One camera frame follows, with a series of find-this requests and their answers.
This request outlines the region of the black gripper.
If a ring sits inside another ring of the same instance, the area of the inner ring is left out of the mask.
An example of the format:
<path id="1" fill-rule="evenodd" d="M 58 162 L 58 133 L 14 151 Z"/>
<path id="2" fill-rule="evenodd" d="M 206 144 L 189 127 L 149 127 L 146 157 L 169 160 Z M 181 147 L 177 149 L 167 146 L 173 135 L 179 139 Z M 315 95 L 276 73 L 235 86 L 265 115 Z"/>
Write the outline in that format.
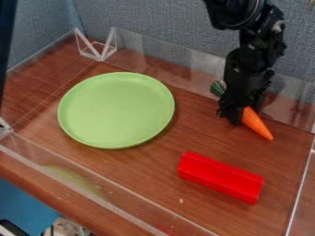
<path id="1" fill-rule="evenodd" d="M 262 53 L 235 49 L 229 53 L 225 67 L 226 92 L 219 100 L 218 115 L 241 125 L 245 107 L 261 112 L 270 102 L 269 89 L 276 72 Z"/>

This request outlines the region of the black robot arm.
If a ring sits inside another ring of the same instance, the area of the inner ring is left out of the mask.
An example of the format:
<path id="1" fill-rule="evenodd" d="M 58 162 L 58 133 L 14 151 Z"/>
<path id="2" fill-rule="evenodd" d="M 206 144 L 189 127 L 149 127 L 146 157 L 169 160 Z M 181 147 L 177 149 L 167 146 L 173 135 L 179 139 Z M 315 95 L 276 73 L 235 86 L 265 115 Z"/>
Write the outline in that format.
<path id="1" fill-rule="evenodd" d="M 239 47 L 226 58 L 226 92 L 219 100 L 218 116 L 235 125 L 245 108 L 261 109 L 272 86 L 277 59 L 285 55 L 285 13 L 272 0 L 203 0 L 213 26 L 239 31 Z"/>

